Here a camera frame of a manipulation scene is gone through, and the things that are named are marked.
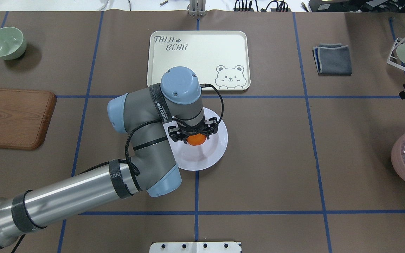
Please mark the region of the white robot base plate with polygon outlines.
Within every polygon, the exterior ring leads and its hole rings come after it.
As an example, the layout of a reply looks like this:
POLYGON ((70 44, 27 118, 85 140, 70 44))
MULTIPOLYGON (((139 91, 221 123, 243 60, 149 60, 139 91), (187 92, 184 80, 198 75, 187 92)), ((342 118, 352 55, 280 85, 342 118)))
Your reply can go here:
POLYGON ((157 242, 149 249, 150 253, 241 253, 241 242, 157 242))

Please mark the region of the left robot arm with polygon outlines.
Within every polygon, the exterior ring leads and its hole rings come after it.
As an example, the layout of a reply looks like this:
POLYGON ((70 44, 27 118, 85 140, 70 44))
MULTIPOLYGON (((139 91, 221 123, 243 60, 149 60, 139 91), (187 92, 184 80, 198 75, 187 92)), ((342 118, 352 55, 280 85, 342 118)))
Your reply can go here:
POLYGON ((218 132, 223 116, 205 119, 203 88, 186 67, 173 67, 159 83, 125 93, 108 102, 114 129, 128 134, 125 158, 102 162, 68 179, 27 190, 10 199, 0 197, 0 249, 92 208, 146 191, 151 197, 168 194, 182 183, 169 139, 189 144, 218 132))

